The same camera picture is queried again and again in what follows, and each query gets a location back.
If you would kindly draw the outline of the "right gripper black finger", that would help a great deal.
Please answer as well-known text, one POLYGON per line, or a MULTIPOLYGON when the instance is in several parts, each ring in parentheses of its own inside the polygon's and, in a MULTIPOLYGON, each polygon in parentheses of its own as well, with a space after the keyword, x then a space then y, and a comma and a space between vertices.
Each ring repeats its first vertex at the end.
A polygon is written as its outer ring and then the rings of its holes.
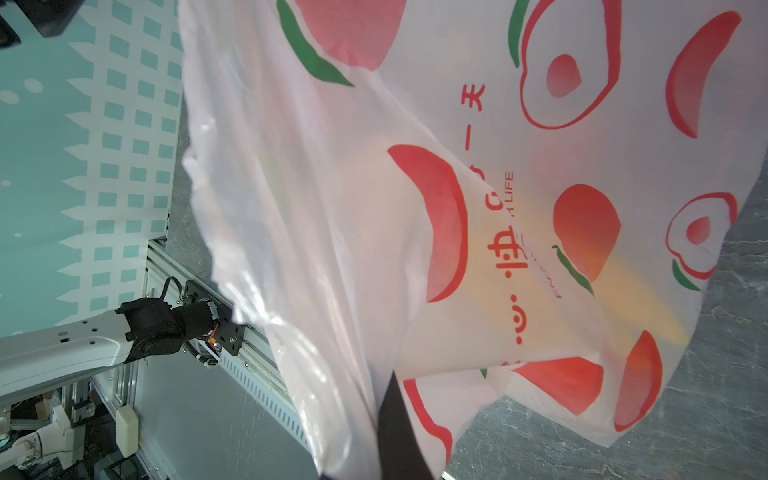
POLYGON ((378 452, 384 480, 432 480, 392 374, 378 413, 378 452))

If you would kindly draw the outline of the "pink printed plastic bag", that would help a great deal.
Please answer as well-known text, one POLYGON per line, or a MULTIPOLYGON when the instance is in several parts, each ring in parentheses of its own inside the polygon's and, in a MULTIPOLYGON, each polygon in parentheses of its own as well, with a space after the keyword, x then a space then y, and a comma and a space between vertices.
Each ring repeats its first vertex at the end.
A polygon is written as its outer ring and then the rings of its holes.
POLYGON ((763 1, 182 1, 192 205, 320 474, 510 398, 610 446, 767 149, 763 1))

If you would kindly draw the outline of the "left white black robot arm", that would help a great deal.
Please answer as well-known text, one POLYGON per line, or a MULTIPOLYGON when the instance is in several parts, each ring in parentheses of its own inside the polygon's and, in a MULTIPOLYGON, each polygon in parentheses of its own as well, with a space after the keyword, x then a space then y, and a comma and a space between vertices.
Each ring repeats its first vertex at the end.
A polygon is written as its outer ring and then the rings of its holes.
POLYGON ((1 339, 1 405, 150 356, 171 355, 212 332, 219 315, 207 299, 171 307, 145 297, 87 320, 1 339))

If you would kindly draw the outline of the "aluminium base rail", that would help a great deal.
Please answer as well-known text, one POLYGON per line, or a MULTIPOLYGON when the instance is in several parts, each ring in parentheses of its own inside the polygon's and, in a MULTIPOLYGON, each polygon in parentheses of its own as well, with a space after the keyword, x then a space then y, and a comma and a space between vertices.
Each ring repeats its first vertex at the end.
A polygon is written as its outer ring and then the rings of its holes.
POLYGON ((168 370, 167 357, 146 358, 92 377, 92 386, 110 413, 128 405, 137 416, 145 457, 154 462, 170 459, 171 443, 161 439, 152 411, 166 405, 189 418, 193 408, 218 405, 231 413, 234 409, 228 402, 238 395, 255 403, 257 419, 271 419, 292 444, 308 451, 265 333, 233 323, 231 304, 211 281, 168 255, 164 240, 151 240, 146 246, 98 247, 90 264, 95 270, 82 275, 81 283, 92 293, 94 312, 141 296, 155 297, 167 286, 167 302, 180 306, 211 300, 221 318, 211 342, 193 340, 171 357, 190 368, 193 379, 188 387, 171 384, 180 379, 180 370, 162 375, 168 370))

